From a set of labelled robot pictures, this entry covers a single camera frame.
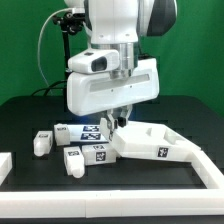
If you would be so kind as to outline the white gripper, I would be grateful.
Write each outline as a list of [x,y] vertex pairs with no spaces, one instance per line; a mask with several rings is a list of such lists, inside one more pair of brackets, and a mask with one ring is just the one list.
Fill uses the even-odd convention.
[[159,78],[154,58],[140,60],[128,78],[111,79],[108,72],[93,75],[73,72],[67,81],[67,106],[75,115],[85,116],[123,106],[118,121],[112,111],[106,113],[110,139],[118,125],[128,124],[131,104],[155,99],[158,94]]

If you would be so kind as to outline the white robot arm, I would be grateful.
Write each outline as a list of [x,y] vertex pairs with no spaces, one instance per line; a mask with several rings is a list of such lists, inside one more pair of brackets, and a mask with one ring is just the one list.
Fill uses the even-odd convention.
[[75,115],[104,111],[101,129],[126,126],[132,105],[159,93],[157,62],[139,38],[162,36],[177,18],[176,0],[83,0],[88,48],[68,60],[67,105]]

